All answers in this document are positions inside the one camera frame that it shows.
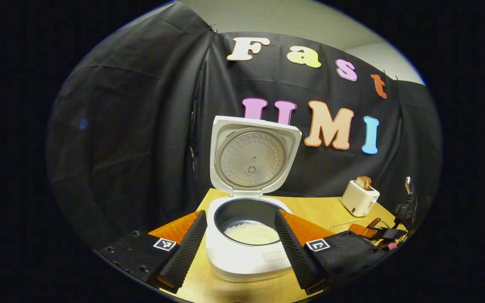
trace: inner pot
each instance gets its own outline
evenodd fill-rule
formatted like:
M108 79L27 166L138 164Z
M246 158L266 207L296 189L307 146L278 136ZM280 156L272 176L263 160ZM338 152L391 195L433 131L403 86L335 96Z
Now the inner pot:
M234 199L224 203L217 209L216 213L214 214L214 224L224 236L237 243L252 246L269 245L279 242L280 240L278 239L276 241L264 244L245 243L227 236L227 234L225 234L225 230L244 223L263 224L272 228L273 230L276 230L274 227L274 218L278 209L285 210L279 205L274 205L273 203L261 199Z

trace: wooden table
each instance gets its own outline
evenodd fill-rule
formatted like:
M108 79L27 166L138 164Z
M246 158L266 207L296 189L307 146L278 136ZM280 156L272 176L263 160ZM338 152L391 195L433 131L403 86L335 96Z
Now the wooden table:
M208 211L210 203L220 197L229 197L229 194L217 189L210 189L197 210ZM341 205L339 197L273 198L285 203L294 215L334 233L347 230L352 223L367 226L377 217L381 218L381 224L385 222L391 227L394 224L394 215L379 203L372 208L368 215L357 218ZM190 266L184 284L175 296L195 303L233 303L237 300L244 303L292 303L309 297L304 290L300 289L293 270L289 270L283 276L256 282L235 283L218 278L208 261L205 250L205 236Z

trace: table surface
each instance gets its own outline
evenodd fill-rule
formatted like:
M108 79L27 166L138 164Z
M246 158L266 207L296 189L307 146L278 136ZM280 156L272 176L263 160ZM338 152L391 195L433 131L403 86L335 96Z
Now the table surface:
M208 211L210 203L220 197L229 197L229 194L217 189L210 189L197 210ZM287 205L294 215L331 230L335 234L347 230L353 223L367 226L377 217L381 218L381 224L385 224L383 227L386 225L392 227L394 224L394 215L379 203L376 203L365 217L354 217L340 203L339 197L273 198L277 198ZM236 283L218 278L208 261L205 236L188 270L184 284L175 296L195 303L233 303L237 300L244 303L292 303L310 297L300 289L293 270L283 276L256 282Z

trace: inner lid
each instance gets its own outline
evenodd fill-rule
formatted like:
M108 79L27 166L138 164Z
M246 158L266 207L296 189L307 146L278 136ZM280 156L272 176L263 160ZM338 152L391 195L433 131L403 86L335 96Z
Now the inner lid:
M227 136L216 155L215 167L234 189L261 189L280 177L286 155L285 145L275 134L245 128Z

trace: yellow letter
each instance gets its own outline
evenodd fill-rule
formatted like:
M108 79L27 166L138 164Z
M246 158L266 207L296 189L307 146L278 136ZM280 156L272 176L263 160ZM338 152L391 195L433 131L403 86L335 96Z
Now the yellow letter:
M333 142L335 149L349 148L349 129L351 128L351 119L354 114L350 109L340 109L338 115L333 121L330 114L329 107L325 102L310 101L308 106L312 109L312 128L310 129L310 136L304 140L308 146L321 145L320 133L323 133L323 140L325 146L329 146L334 137Z
M267 38L233 38L235 46L233 46L233 53L227 56L231 61L248 61L252 59L252 55L248 54L248 50L257 54L261 51L261 45L269 45L271 42Z
M321 63L317 60L317 52L304 46L291 46L290 53L287 54L289 61L298 64L306 64L310 67L320 67Z

